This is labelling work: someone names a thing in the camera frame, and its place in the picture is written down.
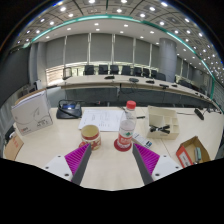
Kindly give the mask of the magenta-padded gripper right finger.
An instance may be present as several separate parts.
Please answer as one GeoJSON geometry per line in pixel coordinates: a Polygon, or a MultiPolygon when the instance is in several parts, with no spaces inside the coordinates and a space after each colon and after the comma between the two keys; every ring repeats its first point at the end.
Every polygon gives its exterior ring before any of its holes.
{"type": "Polygon", "coordinates": [[[150,149],[136,143],[133,144],[132,153],[145,185],[182,169],[182,167],[168,155],[158,155],[150,149]]]}

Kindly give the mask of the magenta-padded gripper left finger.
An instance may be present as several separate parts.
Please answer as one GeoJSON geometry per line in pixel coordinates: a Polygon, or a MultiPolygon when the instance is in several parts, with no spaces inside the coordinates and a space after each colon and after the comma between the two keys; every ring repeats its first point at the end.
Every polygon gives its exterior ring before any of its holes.
{"type": "Polygon", "coordinates": [[[91,152],[91,145],[85,144],[65,156],[57,155],[43,169],[79,185],[85,173],[91,152]]]}

